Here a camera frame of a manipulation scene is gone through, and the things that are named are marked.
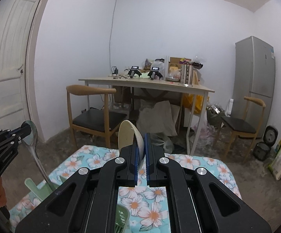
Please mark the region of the metal spoon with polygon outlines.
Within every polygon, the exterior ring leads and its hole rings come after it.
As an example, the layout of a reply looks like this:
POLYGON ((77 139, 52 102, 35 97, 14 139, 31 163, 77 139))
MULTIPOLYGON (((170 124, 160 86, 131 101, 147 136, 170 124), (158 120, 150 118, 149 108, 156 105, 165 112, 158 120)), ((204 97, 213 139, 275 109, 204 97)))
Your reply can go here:
POLYGON ((51 182, 50 178, 48 177, 40 159, 37 154, 37 144, 38 144, 38 130, 36 125, 31 120, 26 120, 22 124, 22 126, 29 126, 31 129, 31 133, 22 139, 22 143, 25 145, 25 147, 28 149, 30 154, 32 155, 41 175, 43 176, 44 180, 48 184, 51 191, 55 191, 55 186, 51 182))

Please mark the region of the beige plastic spoon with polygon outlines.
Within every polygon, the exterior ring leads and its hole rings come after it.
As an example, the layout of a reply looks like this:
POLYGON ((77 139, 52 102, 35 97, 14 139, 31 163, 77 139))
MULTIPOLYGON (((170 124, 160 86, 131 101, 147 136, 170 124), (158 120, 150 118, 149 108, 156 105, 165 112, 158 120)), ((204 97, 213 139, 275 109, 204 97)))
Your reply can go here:
POLYGON ((118 133, 119 156, 125 160, 126 169, 121 171, 121 179, 127 187, 138 184, 138 169, 145 156, 145 142, 136 126, 129 120, 124 120, 118 133))

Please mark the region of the green plastic utensil holder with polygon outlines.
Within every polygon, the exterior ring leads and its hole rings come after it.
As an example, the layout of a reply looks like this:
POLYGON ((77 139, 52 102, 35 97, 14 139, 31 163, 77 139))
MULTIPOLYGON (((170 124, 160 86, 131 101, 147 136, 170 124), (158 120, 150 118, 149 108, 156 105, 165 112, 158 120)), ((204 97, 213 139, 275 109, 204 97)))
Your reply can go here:
MULTIPOLYGON (((38 187, 31 178, 27 178, 24 183, 26 187, 28 187, 28 189, 30 189, 30 191, 32 191, 33 194, 35 194, 41 201, 45 200, 52 193, 52 189, 47 182, 42 182, 41 186, 38 187)), ((115 232, 132 232, 130 229, 129 218, 130 213, 128 209, 120 204, 117 204, 115 232)))

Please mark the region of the wooden chair black seat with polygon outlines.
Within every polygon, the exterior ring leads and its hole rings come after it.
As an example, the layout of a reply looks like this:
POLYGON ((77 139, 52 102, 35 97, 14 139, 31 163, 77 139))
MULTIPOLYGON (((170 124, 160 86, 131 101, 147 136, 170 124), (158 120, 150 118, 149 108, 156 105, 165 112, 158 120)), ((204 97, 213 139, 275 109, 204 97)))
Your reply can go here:
POLYGON ((126 114, 109 110, 109 95, 116 93, 114 88, 96 88, 85 85, 69 85, 67 91, 67 109, 71 136, 74 144, 77 144, 75 131, 81 131, 93 136, 105 138, 106 147, 110 148, 111 136, 119 129, 120 124, 127 118, 126 114), (90 108, 77 117, 72 116, 71 95, 92 96, 104 95, 102 110, 90 108))

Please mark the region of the black rice cooker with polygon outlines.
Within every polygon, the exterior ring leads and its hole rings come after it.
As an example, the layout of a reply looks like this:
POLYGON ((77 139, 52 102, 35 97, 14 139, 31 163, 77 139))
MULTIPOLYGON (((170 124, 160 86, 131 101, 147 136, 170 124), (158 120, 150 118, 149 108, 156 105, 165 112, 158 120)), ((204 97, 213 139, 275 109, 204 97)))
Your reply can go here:
POLYGON ((258 142, 253 149, 253 156, 259 160, 264 161, 268 157, 272 147, 277 141, 278 131, 274 126, 267 126, 263 135, 263 140, 258 142))

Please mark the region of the grey sack under desk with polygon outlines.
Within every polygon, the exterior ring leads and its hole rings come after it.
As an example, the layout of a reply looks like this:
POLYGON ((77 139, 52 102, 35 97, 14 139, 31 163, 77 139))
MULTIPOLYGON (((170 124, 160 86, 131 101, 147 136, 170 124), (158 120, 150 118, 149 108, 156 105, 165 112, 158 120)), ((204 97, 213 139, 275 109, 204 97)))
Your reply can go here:
POLYGON ((163 133, 169 137, 177 136, 179 109, 179 106, 171 104, 168 100, 156 103, 141 100, 136 127, 142 135, 163 133))

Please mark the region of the white door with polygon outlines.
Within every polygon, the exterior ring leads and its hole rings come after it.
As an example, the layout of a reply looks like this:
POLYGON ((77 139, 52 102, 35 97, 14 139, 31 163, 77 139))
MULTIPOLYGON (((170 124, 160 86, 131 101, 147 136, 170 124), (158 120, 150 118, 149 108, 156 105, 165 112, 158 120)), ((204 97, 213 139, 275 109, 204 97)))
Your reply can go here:
POLYGON ((0 129, 15 129, 29 118, 26 52, 39 2, 0 0, 0 129))

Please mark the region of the wooden desk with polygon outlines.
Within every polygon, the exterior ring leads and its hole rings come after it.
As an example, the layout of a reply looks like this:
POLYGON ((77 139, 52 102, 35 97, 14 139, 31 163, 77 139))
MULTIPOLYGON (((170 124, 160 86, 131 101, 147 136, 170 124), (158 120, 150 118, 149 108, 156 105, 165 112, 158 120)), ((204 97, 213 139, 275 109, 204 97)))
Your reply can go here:
POLYGON ((151 90, 163 90, 163 91, 172 91, 178 93, 188 93, 193 94, 193 105, 191 108, 191 114, 189 116, 189 122, 187 126, 186 132, 186 147, 187 153, 189 155, 193 155, 195 153, 196 145, 198 142, 198 138, 200 137, 200 132, 202 129, 202 121, 204 120, 206 114, 206 106, 207 106, 207 99, 209 93, 214 93, 214 90, 211 90, 203 85, 191 85, 191 86, 184 86, 181 83, 175 82, 168 82, 163 79, 155 79, 151 80, 149 78, 117 78, 114 79, 113 77, 95 77, 95 78, 82 78, 79 79, 83 81, 86 86, 93 84, 93 85, 110 85, 110 86, 127 86, 133 88, 144 88, 144 89, 151 89, 151 90), (194 116, 194 109, 196 104, 196 96, 200 95, 203 97, 203 104, 202 110, 200 113, 200 117, 197 123, 197 129, 195 131, 195 138, 193 142, 189 140, 189 133, 192 127, 192 120, 194 116))

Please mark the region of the spare gripper on desk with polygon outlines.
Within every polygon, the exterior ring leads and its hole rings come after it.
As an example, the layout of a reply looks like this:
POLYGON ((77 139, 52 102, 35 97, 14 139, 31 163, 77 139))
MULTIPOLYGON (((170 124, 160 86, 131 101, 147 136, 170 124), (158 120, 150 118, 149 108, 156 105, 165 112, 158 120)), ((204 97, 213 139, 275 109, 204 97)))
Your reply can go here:
POLYGON ((139 66, 131 66, 131 68, 126 68, 125 72, 127 72, 127 76, 129 78, 134 78, 135 75, 141 77, 142 75, 141 71, 139 70, 139 66))
POLYGON ((163 76, 160 73, 159 67, 152 67, 150 72, 148 73, 148 77, 153 81, 156 77, 161 79, 163 76))

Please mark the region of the steel cylinder container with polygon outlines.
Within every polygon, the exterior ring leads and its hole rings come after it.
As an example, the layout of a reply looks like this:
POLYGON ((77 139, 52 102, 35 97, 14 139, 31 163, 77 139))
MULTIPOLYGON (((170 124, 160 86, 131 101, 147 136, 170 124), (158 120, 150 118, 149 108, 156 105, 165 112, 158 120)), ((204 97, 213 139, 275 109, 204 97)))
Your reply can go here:
POLYGON ((191 86, 193 83, 193 66, 190 64, 182 64, 180 72, 180 83, 184 86, 191 86))

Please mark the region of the silver refrigerator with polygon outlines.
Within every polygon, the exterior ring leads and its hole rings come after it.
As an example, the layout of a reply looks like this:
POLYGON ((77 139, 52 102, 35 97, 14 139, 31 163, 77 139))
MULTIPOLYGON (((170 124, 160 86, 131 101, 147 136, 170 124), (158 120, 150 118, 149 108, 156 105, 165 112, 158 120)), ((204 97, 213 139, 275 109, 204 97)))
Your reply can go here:
POLYGON ((265 102, 262 125, 258 138, 263 136, 268 123, 275 86, 274 49, 261 39, 250 36, 235 44, 235 81, 233 88, 233 107, 231 116, 242 118, 245 96, 265 102))

